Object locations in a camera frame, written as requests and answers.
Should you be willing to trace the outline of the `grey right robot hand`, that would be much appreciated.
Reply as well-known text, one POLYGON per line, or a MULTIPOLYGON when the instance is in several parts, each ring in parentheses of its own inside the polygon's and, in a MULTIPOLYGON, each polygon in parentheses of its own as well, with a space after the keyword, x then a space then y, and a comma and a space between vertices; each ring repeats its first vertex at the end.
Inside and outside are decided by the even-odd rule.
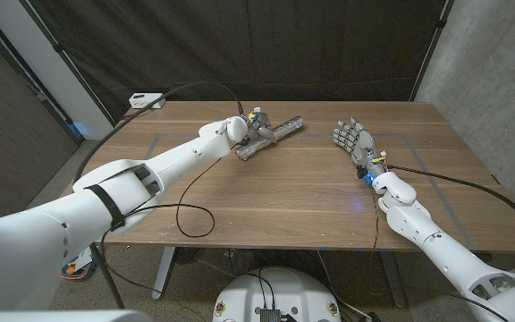
POLYGON ((377 177, 385 172, 384 161, 376 151, 372 135, 354 117, 349 123, 337 123, 333 142, 350 154, 360 177, 367 174, 377 177))

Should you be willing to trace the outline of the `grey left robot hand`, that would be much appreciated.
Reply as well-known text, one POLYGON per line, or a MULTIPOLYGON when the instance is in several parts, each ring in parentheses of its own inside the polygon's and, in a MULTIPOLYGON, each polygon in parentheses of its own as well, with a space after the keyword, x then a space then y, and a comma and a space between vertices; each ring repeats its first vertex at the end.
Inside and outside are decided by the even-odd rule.
POLYGON ((242 147, 258 146, 266 143, 276 143, 278 139, 274 135, 268 115, 264 112, 252 112, 242 116, 246 122, 248 131, 242 139, 242 147))

